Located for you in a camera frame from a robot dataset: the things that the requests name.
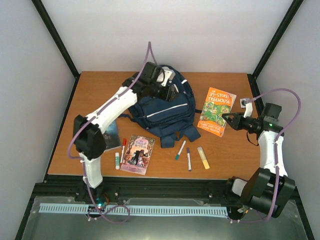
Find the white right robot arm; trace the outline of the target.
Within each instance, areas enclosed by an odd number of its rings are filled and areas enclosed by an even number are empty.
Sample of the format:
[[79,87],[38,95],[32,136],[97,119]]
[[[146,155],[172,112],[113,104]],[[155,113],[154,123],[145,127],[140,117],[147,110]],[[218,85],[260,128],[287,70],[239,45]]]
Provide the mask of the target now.
[[266,103],[262,113],[254,118],[253,105],[248,98],[242,98],[240,106],[244,112],[224,113],[222,118],[236,131],[256,134],[260,165],[249,180],[235,176],[228,179],[225,194],[238,197],[242,205],[277,218],[296,187],[283,163],[284,134],[283,127],[278,124],[282,107]]

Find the orange 39-Storey Treehouse book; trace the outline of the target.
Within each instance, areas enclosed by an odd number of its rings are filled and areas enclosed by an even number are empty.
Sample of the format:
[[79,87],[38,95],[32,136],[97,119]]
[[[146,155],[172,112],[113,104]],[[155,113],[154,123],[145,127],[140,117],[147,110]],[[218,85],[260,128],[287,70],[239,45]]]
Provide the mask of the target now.
[[226,128],[223,114],[228,114],[235,103],[237,96],[213,87],[208,89],[197,127],[222,137]]

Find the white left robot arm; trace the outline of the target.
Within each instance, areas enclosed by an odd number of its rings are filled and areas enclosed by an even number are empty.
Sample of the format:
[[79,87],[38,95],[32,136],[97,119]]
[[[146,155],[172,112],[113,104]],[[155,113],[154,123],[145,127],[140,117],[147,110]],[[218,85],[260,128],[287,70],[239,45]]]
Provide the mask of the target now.
[[103,134],[109,125],[125,110],[144,97],[159,98],[171,102],[178,88],[171,84],[175,71],[167,66],[147,62],[140,72],[127,78],[118,91],[101,107],[87,116],[78,115],[73,122],[72,144],[81,158],[86,195],[92,201],[103,198],[101,156],[106,150]]

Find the navy blue student backpack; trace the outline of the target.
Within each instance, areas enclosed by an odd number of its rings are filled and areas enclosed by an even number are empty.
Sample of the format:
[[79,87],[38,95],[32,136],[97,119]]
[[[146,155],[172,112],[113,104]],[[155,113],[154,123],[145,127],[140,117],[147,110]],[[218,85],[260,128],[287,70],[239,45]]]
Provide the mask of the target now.
[[173,101],[160,98],[144,97],[128,110],[130,114],[122,113],[121,118],[128,118],[137,123],[144,130],[160,138],[162,148],[172,148],[176,141],[187,137],[190,142],[201,137],[193,125],[195,114],[201,111],[196,109],[196,100],[188,80],[170,65],[161,65],[164,70],[175,73],[170,86],[178,93]]

